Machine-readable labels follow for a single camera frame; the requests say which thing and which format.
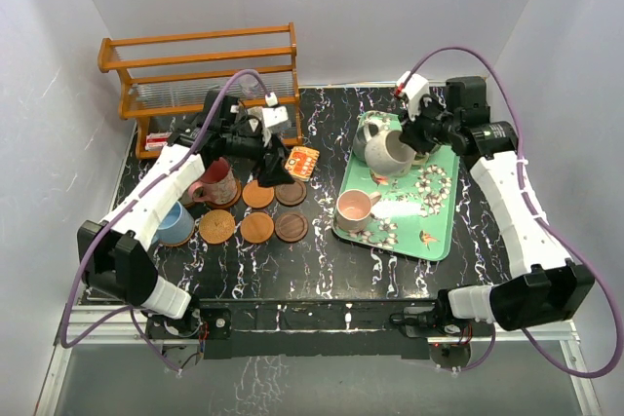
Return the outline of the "orange patterned card pack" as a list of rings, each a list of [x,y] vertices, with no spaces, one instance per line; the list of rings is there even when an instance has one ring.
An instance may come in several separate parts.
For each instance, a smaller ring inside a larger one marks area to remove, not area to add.
[[[312,176],[319,156],[320,152],[316,149],[295,146],[287,158],[285,169],[292,177],[307,182]]]

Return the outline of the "orange wooden coaster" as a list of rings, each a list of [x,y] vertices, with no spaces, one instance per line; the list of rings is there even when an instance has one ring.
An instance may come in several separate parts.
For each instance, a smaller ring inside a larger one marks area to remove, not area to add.
[[[263,244],[273,235],[274,222],[265,212],[252,212],[241,222],[240,231],[248,243]]]
[[[275,198],[273,187],[262,187],[256,179],[247,183],[242,191],[245,204],[254,209],[267,208]]]

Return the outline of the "white beige mug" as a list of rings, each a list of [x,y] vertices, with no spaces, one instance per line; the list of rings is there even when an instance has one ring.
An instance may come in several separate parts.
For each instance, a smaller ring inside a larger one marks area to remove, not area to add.
[[[385,130],[367,142],[365,162],[373,172],[392,176],[411,166],[415,151],[400,140],[402,135],[400,130]]]

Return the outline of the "maroon mug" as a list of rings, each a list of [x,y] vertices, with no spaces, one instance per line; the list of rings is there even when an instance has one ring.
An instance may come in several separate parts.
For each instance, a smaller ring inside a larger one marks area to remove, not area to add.
[[[192,201],[217,206],[231,202],[237,194],[237,182],[229,162],[221,157],[212,162],[205,172],[187,189]]]

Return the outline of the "pink mug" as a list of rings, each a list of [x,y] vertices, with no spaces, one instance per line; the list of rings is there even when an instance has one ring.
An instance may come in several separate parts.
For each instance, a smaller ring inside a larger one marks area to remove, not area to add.
[[[359,189],[343,192],[335,206],[337,226],[346,232],[359,232],[369,223],[372,208],[381,199],[379,192],[367,193]]]

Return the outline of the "green floral tray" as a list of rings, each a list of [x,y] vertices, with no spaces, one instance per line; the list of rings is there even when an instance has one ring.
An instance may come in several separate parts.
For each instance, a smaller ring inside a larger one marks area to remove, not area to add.
[[[375,122],[379,132],[401,130],[399,118],[390,113],[368,111],[360,117]],[[417,155],[405,172],[382,176],[351,150],[338,197],[350,189],[379,192],[381,199],[372,208],[368,225],[359,232],[341,230],[333,221],[339,238],[369,247],[440,261],[449,253],[458,157],[446,146],[431,154]]]

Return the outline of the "blue mug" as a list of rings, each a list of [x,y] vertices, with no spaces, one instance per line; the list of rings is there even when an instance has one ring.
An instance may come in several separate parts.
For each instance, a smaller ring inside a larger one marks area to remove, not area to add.
[[[190,212],[181,204],[176,202],[166,214],[164,220],[158,227],[152,244],[164,242],[177,243],[193,235],[195,221]]]

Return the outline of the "wooden shelf rack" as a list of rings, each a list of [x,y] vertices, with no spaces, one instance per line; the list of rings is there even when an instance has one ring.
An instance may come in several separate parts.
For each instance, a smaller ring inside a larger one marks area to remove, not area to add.
[[[254,69],[262,93],[246,99],[239,82],[229,94],[247,107],[264,104],[266,92],[286,106],[291,126],[284,133],[288,146],[303,141],[300,93],[296,70],[296,32],[292,22],[264,27],[228,29],[102,40],[97,67],[114,72],[121,84],[118,114],[136,122],[136,156],[154,159],[144,143],[156,118],[189,115],[202,110],[205,95],[218,92],[243,69]]]

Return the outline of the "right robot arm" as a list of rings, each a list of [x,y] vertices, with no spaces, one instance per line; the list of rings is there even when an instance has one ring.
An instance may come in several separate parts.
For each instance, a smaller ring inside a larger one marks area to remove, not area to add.
[[[571,319],[595,278],[542,227],[544,213],[527,207],[534,193],[518,173],[514,128],[491,120],[483,78],[449,79],[445,92],[438,101],[427,79],[410,72],[401,76],[395,95],[407,108],[400,116],[400,140],[418,153],[448,146],[462,159],[493,213],[511,278],[444,290],[431,318],[448,335],[459,333],[469,321],[496,322],[513,331]]]

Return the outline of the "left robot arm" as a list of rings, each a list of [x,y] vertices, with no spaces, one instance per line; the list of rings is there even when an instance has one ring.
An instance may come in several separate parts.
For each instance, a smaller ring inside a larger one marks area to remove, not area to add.
[[[253,161],[261,187],[293,182],[285,168],[288,151],[278,127],[289,120],[287,109],[270,93],[255,128],[238,117],[240,101],[224,92],[209,92],[201,112],[184,119],[171,133],[148,174],[102,221],[86,221],[78,231],[85,285],[127,305],[167,318],[177,335],[189,337],[202,315],[191,296],[158,274],[148,255],[168,212],[209,165],[221,157]]]

